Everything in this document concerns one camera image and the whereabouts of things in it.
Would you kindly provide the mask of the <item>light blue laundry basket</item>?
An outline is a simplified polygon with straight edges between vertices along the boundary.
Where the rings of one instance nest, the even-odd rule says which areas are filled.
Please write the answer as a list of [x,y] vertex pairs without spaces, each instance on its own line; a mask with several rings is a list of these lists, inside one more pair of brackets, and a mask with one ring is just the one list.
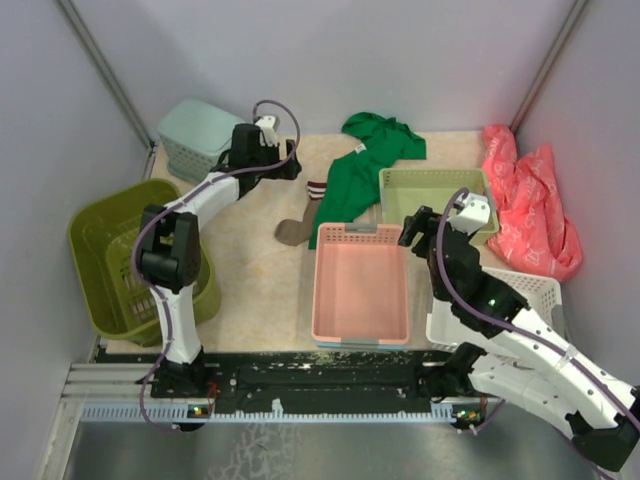
[[170,173],[191,184],[201,182],[230,148],[233,129],[241,123],[241,118],[200,100],[174,106],[158,125]]

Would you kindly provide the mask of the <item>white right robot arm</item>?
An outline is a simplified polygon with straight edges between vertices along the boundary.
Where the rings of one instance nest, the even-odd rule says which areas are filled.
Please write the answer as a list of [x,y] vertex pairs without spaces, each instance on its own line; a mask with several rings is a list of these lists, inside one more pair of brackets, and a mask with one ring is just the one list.
[[508,271],[482,266],[468,235],[431,208],[405,218],[398,243],[426,261],[433,304],[462,333],[444,364],[423,368],[419,392],[499,397],[552,425],[592,464],[620,471],[639,443],[638,387],[569,343]]

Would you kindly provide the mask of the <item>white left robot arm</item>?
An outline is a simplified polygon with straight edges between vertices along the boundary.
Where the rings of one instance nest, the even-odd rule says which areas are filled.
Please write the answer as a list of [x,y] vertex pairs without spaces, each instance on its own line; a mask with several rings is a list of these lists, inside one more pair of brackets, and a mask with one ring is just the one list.
[[148,377],[159,397],[196,397],[208,384],[196,331],[194,283],[201,270],[200,228],[261,180],[294,180],[302,170],[297,139],[278,140],[274,115],[234,127],[231,146],[190,192],[142,213],[132,249],[136,275],[150,289],[162,334],[162,354]]

